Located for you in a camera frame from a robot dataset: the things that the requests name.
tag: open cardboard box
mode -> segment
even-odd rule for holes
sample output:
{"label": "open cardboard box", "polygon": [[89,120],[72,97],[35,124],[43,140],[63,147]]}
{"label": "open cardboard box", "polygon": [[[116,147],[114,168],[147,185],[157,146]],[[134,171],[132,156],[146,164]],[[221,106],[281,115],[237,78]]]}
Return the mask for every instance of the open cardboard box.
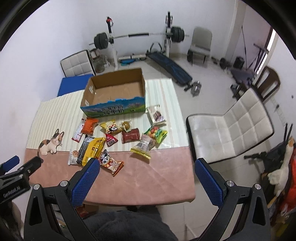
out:
{"label": "open cardboard box", "polygon": [[142,70],[126,69],[91,77],[80,108],[88,117],[145,111],[145,81]]}

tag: striped tablecloth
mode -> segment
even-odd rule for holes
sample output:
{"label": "striped tablecloth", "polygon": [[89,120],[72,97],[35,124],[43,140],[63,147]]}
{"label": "striped tablecloth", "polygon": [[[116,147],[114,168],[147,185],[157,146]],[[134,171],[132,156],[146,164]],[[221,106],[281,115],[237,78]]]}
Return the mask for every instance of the striped tablecloth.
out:
{"label": "striped tablecloth", "polygon": [[[160,104],[161,110],[167,120],[167,125],[162,128],[168,131],[168,135],[157,149],[188,146],[185,125],[172,80],[167,78],[146,80],[145,86],[146,106]],[[83,111],[80,109],[83,92],[77,91],[42,102],[31,128],[27,148],[38,149],[42,140],[50,139],[56,129],[59,129],[60,132],[64,131],[65,134],[62,140],[62,146],[59,146],[57,150],[79,150],[83,139],[81,139],[80,143],[77,143],[71,138],[81,119],[85,118]],[[132,127],[138,128],[140,133],[145,132],[151,125],[146,113],[103,117],[99,119],[99,123],[111,119],[115,119],[117,124],[122,121],[131,120]],[[104,130],[100,126],[97,126],[94,136],[105,137]],[[135,145],[135,142],[122,144],[120,134],[115,137],[119,140],[118,143],[109,148],[106,146],[110,152],[129,151]]]}

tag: silver screw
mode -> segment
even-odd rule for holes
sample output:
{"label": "silver screw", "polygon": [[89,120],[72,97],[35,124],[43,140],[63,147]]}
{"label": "silver screw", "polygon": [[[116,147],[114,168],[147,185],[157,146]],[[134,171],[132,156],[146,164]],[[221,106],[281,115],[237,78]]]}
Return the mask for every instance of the silver screw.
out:
{"label": "silver screw", "polygon": [[260,190],[261,189],[260,184],[255,184],[255,188],[258,189],[258,190]]}
{"label": "silver screw", "polygon": [[62,182],[60,183],[60,185],[61,185],[62,187],[65,187],[65,186],[67,186],[67,184],[68,184],[68,182],[67,182],[67,181],[62,181]]}
{"label": "silver screw", "polygon": [[234,186],[234,182],[233,181],[227,181],[226,184],[230,187],[233,187]]}
{"label": "silver screw", "polygon": [[38,189],[39,189],[39,187],[40,187],[40,185],[39,185],[39,184],[35,184],[35,185],[33,186],[33,188],[34,188],[35,190],[38,190]]}

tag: barbell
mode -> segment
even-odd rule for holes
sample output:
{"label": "barbell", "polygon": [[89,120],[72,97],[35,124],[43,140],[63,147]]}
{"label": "barbell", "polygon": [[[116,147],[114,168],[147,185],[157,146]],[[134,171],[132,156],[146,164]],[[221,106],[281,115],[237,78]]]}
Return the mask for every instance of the barbell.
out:
{"label": "barbell", "polygon": [[177,26],[173,26],[171,28],[170,33],[148,33],[148,32],[144,32],[144,33],[135,33],[135,34],[126,34],[126,35],[120,35],[120,36],[116,36],[116,37],[110,37],[110,39],[108,39],[108,36],[105,32],[103,33],[99,33],[94,37],[94,45],[97,49],[106,49],[108,47],[109,42],[110,43],[114,43],[114,39],[118,39],[118,38],[125,38],[125,37],[139,37],[139,36],[150,36],[150,35],[165,35],[170,37],[172,42],[176,42],[176,43],[180,43],[181,41],[184,40],[185,36],[189,36],[189,35],[185,35],[184,30],[181,29],[180,27]]}

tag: calico cat figure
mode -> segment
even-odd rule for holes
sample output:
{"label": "calico cat figure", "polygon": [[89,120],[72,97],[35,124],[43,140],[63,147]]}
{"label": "calico cat figure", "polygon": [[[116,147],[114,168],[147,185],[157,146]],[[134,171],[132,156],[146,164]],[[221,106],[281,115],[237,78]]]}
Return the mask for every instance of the calico cat figure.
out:
{"label": "calico cat figure", "polygon": [[56,130],[51,140],[43,140],[38,148],[37,156],[40,157],[40,154],[46,156],[48,152],[51,154],[57,152],[57,146],[62,145],[64,132],[59,133],[59,129]]}

